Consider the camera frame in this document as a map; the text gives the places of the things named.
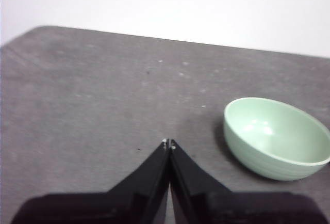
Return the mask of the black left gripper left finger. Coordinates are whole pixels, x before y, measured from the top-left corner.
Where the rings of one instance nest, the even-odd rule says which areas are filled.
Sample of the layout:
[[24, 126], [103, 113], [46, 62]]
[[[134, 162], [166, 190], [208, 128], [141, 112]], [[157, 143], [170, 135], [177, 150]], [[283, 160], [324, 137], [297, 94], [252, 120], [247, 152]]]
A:
[[170, 141], [164, 139], [109, 191], [48, 194], [24, 202], [12, 223], [163, 223], [169, 187]]

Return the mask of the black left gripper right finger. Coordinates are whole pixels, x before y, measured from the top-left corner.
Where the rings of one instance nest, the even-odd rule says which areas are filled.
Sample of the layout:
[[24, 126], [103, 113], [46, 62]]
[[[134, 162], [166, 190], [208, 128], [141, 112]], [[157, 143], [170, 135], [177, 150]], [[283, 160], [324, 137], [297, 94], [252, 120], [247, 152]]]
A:
[[231, 191], [169, 141], [177, 223], [325, 223], [312, 198], [290, 192]]

